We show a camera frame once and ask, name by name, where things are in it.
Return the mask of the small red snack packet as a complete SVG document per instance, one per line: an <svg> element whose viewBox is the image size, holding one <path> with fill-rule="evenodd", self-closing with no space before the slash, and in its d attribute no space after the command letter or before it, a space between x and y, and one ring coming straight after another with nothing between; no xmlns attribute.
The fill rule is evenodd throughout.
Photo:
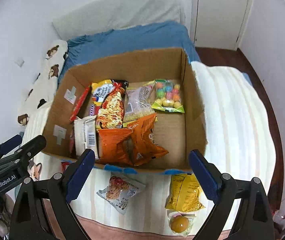
<svg viewBox="0 0 285 240"><path fill-rule="evenodd" d="M66 171L66 169L70 166L71 162L69 161L61 161L61 169L62 173Z"/></svg>

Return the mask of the long red snack packet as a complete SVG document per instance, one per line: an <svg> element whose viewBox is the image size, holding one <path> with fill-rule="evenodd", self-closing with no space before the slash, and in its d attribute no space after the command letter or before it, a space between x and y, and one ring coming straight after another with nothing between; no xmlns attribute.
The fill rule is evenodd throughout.
<svg viewBox="0 0 285 240"><path fill-rule="evenodd" d="M75 104L74 110L72 112L72 115L69 118L70 122L73 122L76 120L78 113L81 109L81 107L83 106L83 103L87 97L87 95L91 92L91 85L89 85L85 91L82 93L82 95L79 97L78 101Z"/></svg>

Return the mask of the clear white snack packet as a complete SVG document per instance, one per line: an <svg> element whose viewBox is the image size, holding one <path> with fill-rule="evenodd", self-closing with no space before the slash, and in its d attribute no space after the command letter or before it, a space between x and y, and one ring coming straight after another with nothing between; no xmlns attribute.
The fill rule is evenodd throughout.
<svg viewBox="0 0 285 240"><path fill-rule="evenodd" d="M86 149L90 149L94 152L95 159L99 159L95 115L74 121L74 139L77 156L81 156Z"/></svg>

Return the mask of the packaged braised egg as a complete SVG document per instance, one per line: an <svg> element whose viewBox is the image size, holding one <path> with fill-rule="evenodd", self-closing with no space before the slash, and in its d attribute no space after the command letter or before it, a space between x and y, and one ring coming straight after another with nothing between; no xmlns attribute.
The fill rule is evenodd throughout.
<svg viewBox="0 0 285 240"><path fill-rule="evenodd" d="M195 215L184 214L178 211L168 213L168 224L171 231L179 236L188 236L191 232Z"/></svg>

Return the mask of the yellow snack packet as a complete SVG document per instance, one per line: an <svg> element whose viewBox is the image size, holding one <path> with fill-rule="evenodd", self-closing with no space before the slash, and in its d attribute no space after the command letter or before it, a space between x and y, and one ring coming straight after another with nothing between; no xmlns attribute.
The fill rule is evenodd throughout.
<svg viewBox="0 0 285 240"><path fill-rule="evenodd" d="M194 174L175 174L171 176L170 195L165 208L182 213L194 212L204 208L200 202L202 189Z"/></svg>

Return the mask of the white brown snack packet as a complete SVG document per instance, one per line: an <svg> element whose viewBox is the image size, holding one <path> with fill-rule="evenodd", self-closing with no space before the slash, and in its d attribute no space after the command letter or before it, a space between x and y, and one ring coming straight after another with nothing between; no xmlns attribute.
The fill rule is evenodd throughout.
<svg viewBox="0 0 285 240"><path fill-rule="evenodd" d="M109 183L97 195L106 200L120 214L126 213L129 200L146 188L146 185L124 174L111 173Z"/></svg>

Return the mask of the orange snack packet front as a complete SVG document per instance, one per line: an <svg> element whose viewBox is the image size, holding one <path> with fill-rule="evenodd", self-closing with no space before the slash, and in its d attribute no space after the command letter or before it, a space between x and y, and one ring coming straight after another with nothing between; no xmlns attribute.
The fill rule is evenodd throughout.
<svg viewBox="0 0 285 240"><path fill-rule="evenodd" d="M131 135L132 130L128 128L98 130L98 163L132 166L127 148L127 140Z"/></svg>

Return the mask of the orange snack packet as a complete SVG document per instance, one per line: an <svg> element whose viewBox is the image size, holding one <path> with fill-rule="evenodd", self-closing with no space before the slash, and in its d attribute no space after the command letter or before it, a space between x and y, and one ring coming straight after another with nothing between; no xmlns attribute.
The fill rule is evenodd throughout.
<svg viewBox="0 0 285 240"><path fill-rule="evenodd" d="M152 159L168 154L168 150L154 141L153 129L156 119L157 114L153 113L127 125L127 128L132 131L133 149L130 157L134 166L144 165Z"/></svg>
<svg viewBox="0 0 285 240"><path fill-rule="evenodd" d="M128 128L98 130L98 163L132 166L127 148L127 140L131 135L132 130Z"/></svg>

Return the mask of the instant noodle packet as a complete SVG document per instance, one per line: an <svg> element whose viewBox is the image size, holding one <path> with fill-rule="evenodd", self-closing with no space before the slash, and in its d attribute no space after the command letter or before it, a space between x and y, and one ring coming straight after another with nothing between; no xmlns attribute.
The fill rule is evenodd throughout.
<svg viewBox="0 0 285 240"><path fill-rule="evenodd" d="M127 81L114 79L91 84L89 115L96 116L97 130L122 128L127 87Z"/></svg>

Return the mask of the clear yellow pastry packet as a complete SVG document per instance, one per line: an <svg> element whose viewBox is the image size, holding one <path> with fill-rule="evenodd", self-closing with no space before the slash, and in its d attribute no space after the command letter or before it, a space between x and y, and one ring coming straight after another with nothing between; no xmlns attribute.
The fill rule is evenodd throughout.
<svg viewBox="0 0 285 240"><path fill-rule="evenodd" d="M138 88L127 88L128 101L123 117L123 128L141 117L154 113L149 100L154 85L155 81L150 81Z"/></svg>

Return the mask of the colourful candy balls bag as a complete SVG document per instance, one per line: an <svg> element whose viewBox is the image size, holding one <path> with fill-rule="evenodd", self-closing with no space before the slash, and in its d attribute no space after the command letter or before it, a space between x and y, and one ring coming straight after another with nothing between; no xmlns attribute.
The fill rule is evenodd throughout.
<svg viewBox="0 0 285 240"><path fill-rule="evenodd" d="M155 80L155 100L152 109L168 113L185 113L181 86L170 80Z"/></svg>

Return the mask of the white bedroom door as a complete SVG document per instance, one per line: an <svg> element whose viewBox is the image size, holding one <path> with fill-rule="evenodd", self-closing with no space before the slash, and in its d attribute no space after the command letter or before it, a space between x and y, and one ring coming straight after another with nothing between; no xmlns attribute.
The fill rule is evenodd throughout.
<svg viewBox="0 0 285 240"><path fill-rule="evenodd" d="M253 0L192 0L196 47L237 50Z"/></svg>

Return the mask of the bear print long pillow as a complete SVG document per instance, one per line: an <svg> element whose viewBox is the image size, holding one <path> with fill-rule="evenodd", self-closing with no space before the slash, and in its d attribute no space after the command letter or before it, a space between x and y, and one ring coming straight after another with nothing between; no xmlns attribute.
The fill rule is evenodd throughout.
<svg viewBox="0 0 285 240"><path fill-rule="evenodd" d="M19 109L18 124L27 125L38 108L53 100L58 87L58 78L67 57L68 43L64 40L55 40L47 50L41 70Z"/></svg>

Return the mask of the grey padded headboard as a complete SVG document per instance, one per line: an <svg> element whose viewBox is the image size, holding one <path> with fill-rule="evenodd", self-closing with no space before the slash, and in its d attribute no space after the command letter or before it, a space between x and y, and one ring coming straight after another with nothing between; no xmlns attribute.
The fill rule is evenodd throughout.
<svg viewBox="0 0 285 240"><path fill-rule="evenodd" d="M96 0L55 18L52 23L60 38L69 40L166 21L185 23L181 0Z"/></svg>

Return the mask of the white wall socket left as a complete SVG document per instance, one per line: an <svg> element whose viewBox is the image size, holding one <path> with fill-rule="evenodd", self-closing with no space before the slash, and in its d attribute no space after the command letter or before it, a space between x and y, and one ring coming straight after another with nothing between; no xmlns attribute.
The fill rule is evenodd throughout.
<svg viewBox="0 0 285 240"><path fill-rule="evenodd" d="M17 64L19 67L22 67L24 64L24 60L23 59L16 59L15 60L15 64Z"/></svg>

